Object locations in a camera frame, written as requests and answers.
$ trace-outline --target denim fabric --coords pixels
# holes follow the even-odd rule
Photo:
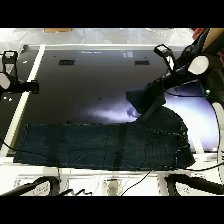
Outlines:
[[[194,163],[179,115],[161,107],[143,118],[122,124],[26,125],[14,162],[121,171],[147,171],[161,165],[186,168]]]

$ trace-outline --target white floor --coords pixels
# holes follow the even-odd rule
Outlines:
[[[165,44],[193,42],[189,28],[72,28],[72,32],[44,33],[44,28],[0,28],[0,42],[14,44]]]

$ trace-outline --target garment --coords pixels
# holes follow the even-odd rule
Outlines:
[[[19,149],[15,163],[61,168],[149,171],[194,163],[183,120],[165,107],[130,123],[26,125]]]

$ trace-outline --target white circular cap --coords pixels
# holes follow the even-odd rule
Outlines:
[[[8,89],[10,86],[10,81],[4,73],[0,73],[0,86],[3,89]]]
[[[208,58],[206,56],[198,56],[191,62],[188,71],[195,75],[200,75],[207,70],[208,66]]]

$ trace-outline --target denim pants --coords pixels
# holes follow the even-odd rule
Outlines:
[[[150,171],[194,163],[187,127],[166,107],[130,123],[28,124],[19,149],[15,163],[59,168]]]

